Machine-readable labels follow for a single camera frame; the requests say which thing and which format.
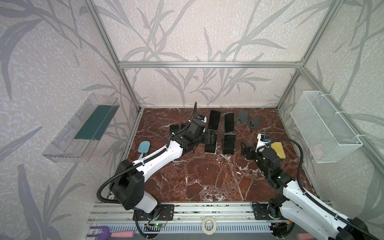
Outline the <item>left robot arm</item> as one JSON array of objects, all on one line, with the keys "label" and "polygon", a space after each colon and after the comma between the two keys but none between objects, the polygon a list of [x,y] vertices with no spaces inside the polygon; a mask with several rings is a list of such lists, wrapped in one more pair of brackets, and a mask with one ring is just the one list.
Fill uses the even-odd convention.
[{"label": "left robot arm", "polygon": [[207,118],[199,115],[186,127],[172,133],[166,145],[142,159],[122,161],[115,174],[97,190],[97,199],[103,203],[120,204],[125,210],[141,210],[154,214],[160,203],[145,191],[146,181],[161,168],[173,162],[208,139]]}]

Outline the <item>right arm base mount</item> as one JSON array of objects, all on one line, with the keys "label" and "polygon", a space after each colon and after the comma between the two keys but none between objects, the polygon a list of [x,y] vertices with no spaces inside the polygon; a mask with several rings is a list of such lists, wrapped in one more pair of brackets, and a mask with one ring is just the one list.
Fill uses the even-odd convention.
[{"label": "right arm base mount", "polygon": [[253,209],[253,214],[255,217],[255,220],[280,220],[281,217],[277,214],[274,213],[272,214],[269,211],[269,204],[265,203],[259,203],[259,202],[252,202],[251,207]]}]

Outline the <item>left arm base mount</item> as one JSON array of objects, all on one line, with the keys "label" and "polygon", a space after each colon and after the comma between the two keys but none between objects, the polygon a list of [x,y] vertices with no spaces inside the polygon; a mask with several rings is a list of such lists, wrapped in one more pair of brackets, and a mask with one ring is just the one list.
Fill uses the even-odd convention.
[{"label": "left arm base mount", "polygon": [[175,213],[175,205],[172,204],[161,204],[151,212],[145,213],[143,210],[135,210],[133,220],[137,221],[149,221],[149,220],[159,220],[159,221],[172,221]]}]

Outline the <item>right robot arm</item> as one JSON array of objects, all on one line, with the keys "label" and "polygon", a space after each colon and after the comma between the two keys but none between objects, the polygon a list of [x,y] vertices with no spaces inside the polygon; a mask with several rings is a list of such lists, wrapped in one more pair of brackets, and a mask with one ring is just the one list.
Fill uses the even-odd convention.
[{"label": "right robot arm", "polygon": [[278,195],[269,201],[273,218],[281,216],[299,225],[317,240],[375,240],[367,225],[331,208],[307,191],[300,182],[303,156],[297,177],[293,178],[281,168],[281,158],[272,148],[272,143],[262,142],[257,148],[241,143],[241,154],[256,162],[267,184]]}]

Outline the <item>wood ring grey stand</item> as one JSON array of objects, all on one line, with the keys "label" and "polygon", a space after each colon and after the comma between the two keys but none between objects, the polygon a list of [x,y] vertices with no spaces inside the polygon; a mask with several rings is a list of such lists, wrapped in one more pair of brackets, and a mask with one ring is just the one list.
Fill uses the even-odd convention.
[{"label": "wood ring grey stand", "polygon": [[245,110],[240,110],[236,118],[236,124],[239,126],[246,125],[249,120],[249,112]]}]

